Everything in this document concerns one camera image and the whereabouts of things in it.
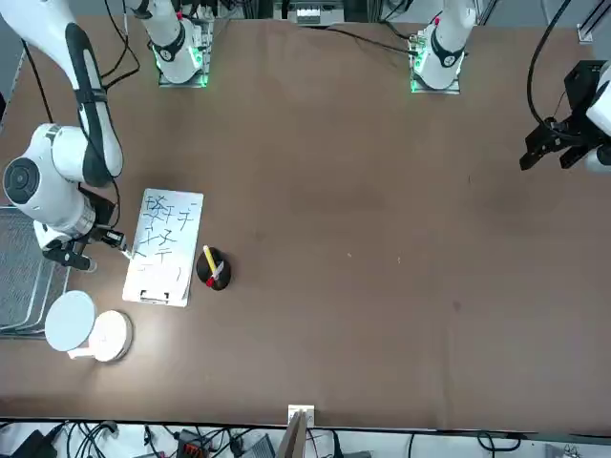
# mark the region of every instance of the wire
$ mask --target wire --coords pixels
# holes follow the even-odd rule
[[[123,8],[125,8],[125,0],[122,0],[122,2],[123,2]],[[127,73],[122,74],[121,76],[118,76],[117,78],[113,79],[110,83],[108,83],[107,85],[104,86],[104,89],[106,90],[106,92],[108,92],[116,83],[119,83],[119,82],[123,81],[124,79],[129,78],[133,74],[138,73],[140,71],[140,61],[137,60],[136,54],[134,53],[132,48],[130,48],[128,37],[123,37],[123,34],[121,33],[121,31],[119,30],[118,26],[116,25],[115,19],[113,18],[113,14],[111,13],[111,8],[108,5],[108,0],[104,0],[104,5],[106,6],[106,11],[108,12],[108,17],[110,18],[111,22],[113,23],[113,28],[115,29],[116,34],[118,35],[118,37],[123,42],[123,45],[125,45],[125,47],[127,48],[127,51],[130,52],[130,54],[132,55],[132,57],[136,61],[136,68],[135,69],[130,70]]]
[[[513,444],[510,447],[497,447],[495,445],[495,441],[493,441],[493,437],[490,435],[490,433],[486,432],[486,431],[479,431],[477,432],[477,436],[475,436],[477,439],[477,442],[479,443],[479,445],[486,451],[489,451],[490,453],[492,453],[492,458],[495,458],[495,453],[499,452],[499,453],[508,453],[511,451],[516,451],[518,448],[520,448],[520,446],[522,445],[522,440],[518,437],[516,440],[517,442],[515,444]],[[488,439],[488,441],[490,442],[490,445],[487,446],[486,444],[484,444],[481,441],[481,438],[485,437],[486,439]]]
[[[307,429],[307,434],[309,434],[309,438],[312,441],[312,447],[314,448],[314,454],[316,458],[320,458],[318,455],[318,449],[316,448],[316,441],[314,440],[314,436],[312,436],[312,430],[310,428]]]
[[[416,437],[416,435],[413,433],[411,435],[410,440],[406,443],[406,449],[407,449],[407,458],[411,458],[411,447],[413,446],[413,438]]]
[[[564,98],[565,95],[566,95],[566,90],[562,93],[562,95],[558,99],[558,105],[556,106],[556,109],[554,110],[554,114],[552,115],[553,118],[556,118],[556,114],[558,113],[558,108],[560,108],[560,103],[562,103],[562,99]]]
[[[178,439],[178,438],[177,438],[177,436],[175,436],[175,435],[174,435],[175,433],[174,433],[174,431],[173,431],[172,429],[170,429],[170,428],[169,428],[169,427],[167,427],[166,425],[161,425],[161,427],[162,427],[163,429],[165,429],[166,431],[168,431],[168,433],[169,433],[169,434],[170,434],[170,435],[171,435],[171,436],[172,436],[174,439],[176,439],[176,440]]]
[[[389,21],[384,21],[382,24],[384,24],[386,27],[388,27],[392,33],[394,33],[396,36],[398,36],[401,39],[409,40],[412,37],[411,34],[410,35],[404,35],[403,33],[401,33]]]
[[[127,8],[125,7],[125,1],[123,1],[123,14],[127,14]],[[116,63],[114,64],[114,66],[107,71],[106,73],[102,74],[102,78],[105,78],[107,76],[110,76],[112,73],[114,73],[116,71],[116,69],[118,69],[118,66],[121,65],[121,62],[123,62],[123,58],[125,57],[125,54],[127,53],[127,49],[129,47],[128,43],[130,41],[130,36],[127,32],[127,29],[125,30],[125,41],[123,42],[123,51],[121,52],[121,55],[118,57],[118,60],[116,61]]]
[[[562,5],[556,12],[556,15],[552,19],[552,22],[550,22],[550,25],[547,26],[545,33],[543,34],[543,36],[541,37],[540,41],[537,44],[537,47],[535,48],[535,52],[533,53],[533,58],[531,59],[531,65],[528,69],[528,77],[526,79],[526,98],[528,99],[528,108],[530,108],[533,118],[538,122],[539,125],[544,126],[546,129],[554,133],[559,138],[563,138],[566,140],[580,140],[579,136],[569,135],[569,134],[565,134],[563,132],[557,131],[556,129],[554,129],[554,127],[552,127],[551,125],[543,121],[541,116],[539,116],[539,114],[537,113],[537,109],[535,108],[535,103],[533,102],[533,74],[535,73],[535,64],[537,63],[537,59],[539,55],[541,54],[541,50],[543,49],[543,46],[547,42],[547,38],[550,36],[550,33],[554,29],[554,26],[556,25],[556,23],[558,22],[558,20],[560,19],[560,17],[562,16],[562,14],[564,13],[566,8],[570,5],[572,1],[573,0],[564,0],[564,2],[562,2]]]
[[[49,102],[47,101],[47,96],[45,95],[45,90],[42,87],[42,81],[40,80],[40,75],[38,74],[38,69],[36,69],[36,64],[34,63],[34,59],[30,54],[30,48],[28,48],[28,43],[26,40],[22,39],[21,43],[23,44],[23,49],[26,52],[26,56],[30,61],[30,65],[32,66],[32,70],[34,72],[34,77],[36,78],[36,84],[38,85],[38,91],[40,91],[40,96],[42,97],[42,103],[45,104],[45,110],[47,111],[47,118],[49,122],[53,124],[53,116],[51,115],[51,109],[49,108]]]
[[[249,433],[249,432],[250,432],[250,431],[252,431],[253,429],[254,429],[254,427],[252,427],[252,428],[250,428],[250,429],[247,429],[246,431],[241,432],[241,433],[240,433],[240,434],[238,434],[237,436],[234,436],[232,439],[233,439],[234,441],[236,441],[236,440],[240,439],[242,436],[244,436],[244,434]],[[224,452],[224,451],[225,451],[227,448],[229,448],[229,446],[231,446],[231,442],[232,442],[232,441],[230,440],[230,441],[229,441],[229,444],[227,444],[227,445],[222,446],[221,448],[219,448],[219,451],[217,451],[217,452],[216,452],[214,455],[212,455],[210,458],[217,458],[218,456],[220,456],[220,455],[221,455],[221,453],[223,453],[223,452]]]
[[[89,426],[85,423],[84,424],[85,429],[87,429],[87,432],[89,433],[89,447],[87,450],[87,456],[91,456],[91,450],[92,450],[92,446],[95,448],[95,452],[97,453],[98,458],[106,458],[104,453],[102,453],[102,451],[99,449],[99,447],[97,446],[97,444],[95,443],[95,438],[97,435],[101,434],[101,432],[104,430],[104,426],[103,425],[97,425],[96,427],[94,427],[94,430],[90,430]]]
[[[386,22],[390,19],[390,17],[397,11],[399,10],[399,8],[401,8],[402,5],[405,5],[405,7],[403,8],[403,12],[407,12],[408,9],[410,8],[411,4],[413,3],[413,0],[401,0],[399,3],[397,3],[394,8],[386,15],[386,17],[384,19],[382,19],[382,22]]]
[[[337,33],[341,33],[342,35],[351,36],[352,38],[356,38],[357,40],[362,40],[372,45],[379,46],[380,48],[384,48],[385,50],[401,52],[402,54],[417,55],[417,52],[405,50],[403,48],[396,48],[394,46],[387,45],[386,43],[381,43],[379,41],[375,41],[375,40],[371,40],[370,38],[366,38],[365,36],[357,35],[356,33],[352,33],[350,31],[342,31],[340,29],[332,29],[332,28],[328,28],[325,30],[326,31],[335,31]]]
[[[436,14],[435,16],[432,17],[431,22],[429,22],[429,25],[432,24],[432,22],[439,17],[439,14],[441,14],[443,12],[443,10],[441,10],[438,14]]]

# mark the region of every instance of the floor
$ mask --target floor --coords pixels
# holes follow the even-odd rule
[[[14,452],[19,445],[30,435],[35,429],[39,429],[43,433],[47,433],[53,426],[57,424],[15,424],[3,428],[0,431],[0,454],[10,454]],[[161,426],[150,426],[154,436],[154,446],[158,453],[164,452],[166,455],[171,455],[176,451],[176,441],[170,434]],[[181,431],[183,427],[170,427],[172,431]],[[55,441],[55,447],[58,451],[58,457],[68,456],[66,453],[67,430],[60,433]],[[213,430],[209,427],[201,427],[201,434],[205,434]],[[233,435],[242,432],[243,429],[232,430]],[[313,429],[312,437],[316,443],[316,450],[311,445],[311,441],[307,441],[305,448],[306,458],[320,458],[332,453],[332,436],[329,431]],[[252,447],[265,434],[269,435],[272,446],[277,450],[282,441],[283,431],[281,429],[255,429],[243,436],[244,450]],[[150,447],[143,445],[144,426],[143,425],[118,425],[118,435],[116,438],[112,436],[102,437],[97,441],[100,450],[108,457],[113,458],[131,458],[139,457],[147,453],[151,453]],[[343,453],[354,453],[358,451],[369,451],[372,457],[385,458],[400,458],[408,457],[408,445],[411,435],[407,433],[387,433],[387,432],[359,432],[359,431],[339,431],[338,437]],[[83,436],[74,430],[71,440],[71,456],[75,457],[75,452],[82,442]],[[495,440],[495,446],[498,448],[510,447],[515,444],[515,441],[510,440]],[[214,441],[214,446],[217,448],[220,445],[220,440]],[[576,450],[581,458],[602,458],[608,457],[611,453],[611,446],[595,446],[584,444],[567,444],[567,443],[546,443],[546,442],[522,442],[519,449],[511,453],[512,458],[562,458],[562,451],[566,447]],[[550,454],[553,450],[559,454]],[[219,455],[221,458],[229,458],[232,453],[229,449]],[[442,458],[452,456],[452,458],[486,458],[490,453],[484,450],[473,437],[442,437],[431,435],[416,435],[411,448],[411,456],[413,458]]]

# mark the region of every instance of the metal frame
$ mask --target metal frame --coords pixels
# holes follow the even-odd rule
[[[11,205],[3,205],[0,206],[1,210],[11,210],[17,212],[19,217],[23,216],[23,214],[16,208]],[[40,282],[41,277],[45,271],[50,270],[49,278],[47,279],[46,285],[44,289],[40,290],[38,288],[38,283]],[[68,288],[68,279],[70,277],[70,267],[65,270],[65,278],[63,279],[63,288],[61,294],[64,294]],[[43,329],[36,329],[45,319],[45,312],[49,310],[51,307],[50,303],[47,303],[49,300],[49,293],[51,291],[51,287],[53,284],[53,280],[55,277],[58,277],[62,274],[61,269],[58,264],[46,260],[42,258],[38,263],[38,268],[36,270],[36,275],[34,277],[33,285],[32,285],[32,295],[30,296],[30,303],[28,304],[28,309],[26,311],[26,316],[18,323],[11,324],[3,324],[0,325],[0,338],[2,337],[10,337],[10,338],[21,338],[21,337],[37,337],[44,333]],[[38,298],[40,295],[43,295],[42,301],[40,302]],[[36,313],[36,306],[40,304],[40,311],[37,314],[37,317],[34,318],[32,322],[32,316]]]
[[[600,26],[602,19],[611,10],[611,0],[600,0],[599,3],[588,12],[581,24],[577,24],[577,35],[582,45],[594,43],[593,34]]]
[[[475,5],[477,8],[477,13],[479,14],[479,10],[480,10],[479,1],[476,0]],[[481,13],[481,15],[478,15],[478,20],[477,20],[478,26],[485,26],[488,23],[488,20],[490,19],[490,16],[493,13],[493,11],[495,10],[497,5],[498,5],[498,0],[490,0],[486,9]]]

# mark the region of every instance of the brown table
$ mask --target brown table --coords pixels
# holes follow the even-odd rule
[[[109,68],[106,18],[82,24]],[[195,279],[185,309],[127,303],[127,260],[91,247],[98,271],[71,288],[126,311],[132,349],[104,365],[0,342],[0,415],[281,424],[314,404],[325,426],[611,432],[611,179],[553,157],[518,169],[542,30],[476,28],[461,96],[411,95],[404,56],[268,21],[221,33],[207,90],[160,90],[131,31],[142,71],[110,93],[118,227],[134,234],[146,187],[204,193],[199,245],[228,252],[235,279]],[[587,55],[552,34],[542,114]],[[64,75],[34,57],[75,125]],[[3,167],[45,121],[28,66],[8,110]]]

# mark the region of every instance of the metal rack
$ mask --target metal rack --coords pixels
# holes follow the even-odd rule
[[[44,338],[49,308],[67,288],[70,268],[45,259],[32,220],[0,207],[0,338]]]

